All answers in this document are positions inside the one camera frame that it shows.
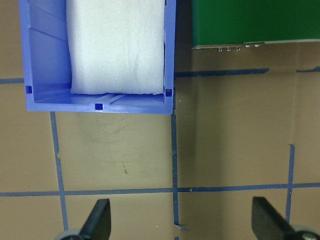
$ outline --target green board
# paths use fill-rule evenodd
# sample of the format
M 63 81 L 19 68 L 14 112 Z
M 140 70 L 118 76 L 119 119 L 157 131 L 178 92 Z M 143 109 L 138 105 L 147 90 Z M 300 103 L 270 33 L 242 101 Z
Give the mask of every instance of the green board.
M 193 46 L 320 39 L 320 0 L 192 0 Z

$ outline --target plastic bin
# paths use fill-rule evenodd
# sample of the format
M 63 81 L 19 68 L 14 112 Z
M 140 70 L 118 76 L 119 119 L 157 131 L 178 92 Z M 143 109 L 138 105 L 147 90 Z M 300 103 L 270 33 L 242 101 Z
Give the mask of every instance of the plastic bin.
M 66 0 L 19 0 L 26 108 L 29 111 L 171 114 L 176 0 L 166 0 L 163 94 L 71 94 Z

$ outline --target blue tape line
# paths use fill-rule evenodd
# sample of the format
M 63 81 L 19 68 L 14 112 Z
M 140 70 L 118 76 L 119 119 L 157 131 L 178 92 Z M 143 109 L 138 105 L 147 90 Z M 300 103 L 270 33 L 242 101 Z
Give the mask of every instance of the blue tape line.
M 112 194 L 158 194 L 172 193 L 172 188 L 143 188 L 143 189 L 115 189 L 115 190 L 82 190 L 65 191 L 66 196 L 74 195 L 112 195 Z
M 250 75 L 250 74 L 265 74 L 268 71 L 269 71 L 269 68 L 237 69 L 237 70 L 212 70 L 212 71 L 182 71 L 182 72 L 175 72 L 174 77 L 176 77 L 176 78 L 191 78 L 191 77 Z
M 179 202 L 178 202 L 178 192 L 173 192 L 173 223 L 174 225 L 179 225 Z
M 290 223 L 290 213 L 291 213 L 291 197 L 292 197 L 292 187 L 289 187 L 286 193 L 286 205 L 285 205 L 285 219 Z
M 61 211 L 62 211 L 63 228 L 66 231 L 69 229 L 68 215 L 67 215 L 66 196 L 65 196 L 65 187 L 64 187 L 64 181 L 63 181 L 63 175 L 62 175 L 61 160 L 58 157 L 59 141 L 58 141 L 56 114 L 54 111 L 50 112 L 50 120 L 51 120 L 51 129 L 52 129 L 52 137 L 53 137 L 56 174 L 58 178 L 58 187 L 59 187 L 59 195 L 60 195 L 60 203 L 61 203 Z
M 5 78 L 0 79 L 0 84 L 23 84 L 24 78 Z
M 320 72 L 320 66 L 315 67 L 314 69 L 309 69 L 309 70 L 297 70 L 297 73 L 315 73 L 315 72 Z
M 296 184 L 292 184 L 292 188 L 293 189 L 320 188 L 320 182 L 296 183 Z
M 0 192 L 0 197 L 44 197 L 59 196 L 58 191 L 18 191 L 18 192 Z
M 288 174 L 288 184 L 293 184 L 294 182 L 294 167 L 295 167 L 295 145 L 290 145 L 290 157 L 289 157 L 289 174 Z
M 290 157 L 289 157 L 289 173 L 288 173 L 288 190 L 286 194 L 286 205 L 285 205 L 285 218 L 290 222 L 291 214 L 291 199 L 292 199 L 292 189 L 294 182 L 294 167 L 295 167 L 295 145 L 290 145 Z
M 187 228 L 187 227 L 185 227 L 185 226 L 180 226 L 180 225 L 176 225 L 176 224 L 175 224 L 175 226 L 176 226 L 176 228 L 179 229 L 180 231 L 187 231 L 187 232 L 190 231 L 189 228 Z
M 176 115 L 171 115 L 171 148 L 172 148 L 172 184 L 178 187 L 178 154 L 177 154 L 177 122 Z
M 291 185 L 293 189 L 320 188 L 320 182 L 296 183 Z M 213 187 L 178 187 L 173 188 L 142 188 L 142 189 L 116 189 L 116 190 L 80 190 L 65 191 L 65 196 L 80 195 L 112 195 L 112 194 L 157 194 L 157 193 L 190 193 L 190 192 L 232 192 L 250 191 L 265 189 L 287 189 L 289 184 L 267 184 L 267 185 L 247 185 L 247 186 L 213 186 Z M 59 191 L 18 191 L 0 192 L 0 197 L 44 197 L 59 196 Z
M 212 186 L 212 187 L 179 187 L 178 192 L 231 192 L 249 191 L 265 189 L 286 189 L 288 184 L 264 184 L 264 185 L 244 185 L 244 186 Z
M 176 90 L 173 89 L 173 112 L 171 114 L 173 222 L 175 225 L 179 225 L 177 117 L 176 117 L 175 110 L 176 110 Z

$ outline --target foam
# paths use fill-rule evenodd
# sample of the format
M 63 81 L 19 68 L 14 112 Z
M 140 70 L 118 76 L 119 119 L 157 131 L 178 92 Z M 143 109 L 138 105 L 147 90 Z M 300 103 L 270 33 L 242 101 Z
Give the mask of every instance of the foam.
M 74 94 L 162 94 L 165 0 L 66 0 Z

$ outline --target small square hole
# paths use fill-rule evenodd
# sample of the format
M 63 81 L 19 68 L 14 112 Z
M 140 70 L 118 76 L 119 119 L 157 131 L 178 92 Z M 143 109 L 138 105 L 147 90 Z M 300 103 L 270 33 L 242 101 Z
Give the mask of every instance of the small square hole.
M 165 96 L 166 97 L 172 97 L 172 89 L 166 89 L 165 90 Z
M 103 109 L 104 109 L 104 105 L 102 103 L 95 104 L 95 110 L 103 110 Z
M 32 86 L 25 86 L 25 93 L 32 94 Z

